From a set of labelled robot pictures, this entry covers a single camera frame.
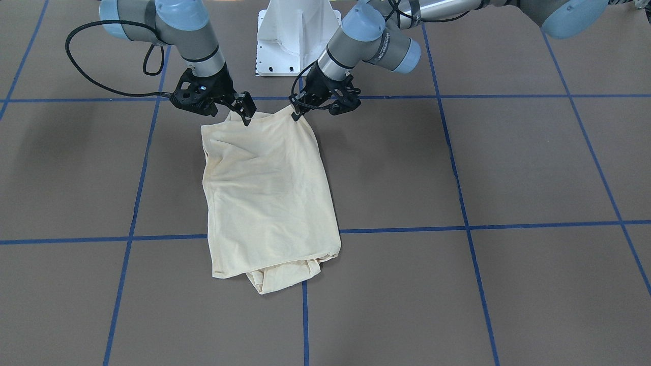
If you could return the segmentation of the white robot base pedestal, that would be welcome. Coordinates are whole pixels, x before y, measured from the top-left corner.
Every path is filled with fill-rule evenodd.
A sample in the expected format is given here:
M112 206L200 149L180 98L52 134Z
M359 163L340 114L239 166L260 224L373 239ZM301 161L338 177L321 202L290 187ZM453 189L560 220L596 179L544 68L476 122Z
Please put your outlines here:
M341 20L330 1L270 1L257 16L256 75L297 76L320 56Z

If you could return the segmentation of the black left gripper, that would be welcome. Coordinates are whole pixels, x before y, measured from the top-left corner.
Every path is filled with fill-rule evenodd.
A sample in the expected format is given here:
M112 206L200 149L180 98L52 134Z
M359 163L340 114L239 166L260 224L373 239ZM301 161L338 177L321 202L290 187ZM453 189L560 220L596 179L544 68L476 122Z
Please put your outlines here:
M291 106L293 107L291 118L295 122L312 110L330 109L330 104L322 106L323 103L332 97L332 93L328 88L329 81L337 80L328 78L318 64L312 65L305 79L305 85L303 86L303 97L300 100L298 98L291 98Z

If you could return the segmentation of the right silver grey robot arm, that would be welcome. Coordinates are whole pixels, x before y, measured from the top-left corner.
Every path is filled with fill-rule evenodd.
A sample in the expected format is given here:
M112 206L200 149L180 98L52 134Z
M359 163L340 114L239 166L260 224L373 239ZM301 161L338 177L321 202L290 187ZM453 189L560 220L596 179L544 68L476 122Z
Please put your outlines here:
M187 65L170 95L177 109L216 116L220 104L239 114L244 125L250 123L253 98L234 89L202 1L102 1L99 16L114 37L177 48Z

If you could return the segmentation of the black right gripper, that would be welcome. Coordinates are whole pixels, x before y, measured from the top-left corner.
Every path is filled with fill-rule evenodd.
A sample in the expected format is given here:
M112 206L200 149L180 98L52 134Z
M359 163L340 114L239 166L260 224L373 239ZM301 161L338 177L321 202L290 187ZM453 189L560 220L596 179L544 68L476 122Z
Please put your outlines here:
M222 69L210 77L200 77L200 86L204 86L199 99L201 110L216 109L213 105L226 106L230 111L238 114L245 127L248 127L251 118L257 111L253 97L248 91L236 93L234 83L228 69Z

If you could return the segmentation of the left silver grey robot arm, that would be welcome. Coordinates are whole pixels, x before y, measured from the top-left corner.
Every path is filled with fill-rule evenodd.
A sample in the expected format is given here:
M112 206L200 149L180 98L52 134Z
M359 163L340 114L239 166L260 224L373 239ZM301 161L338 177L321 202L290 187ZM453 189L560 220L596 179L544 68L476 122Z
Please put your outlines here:
M344 16L319 57L305 69L303 88L292 92L293 120L312 110L344 114L360 106L352 70L367 63L407 74L419 63L420 44L404 31L424 23L457 21L487 7L520 10L547 35L567 39L602 16L607 1L358 1Z

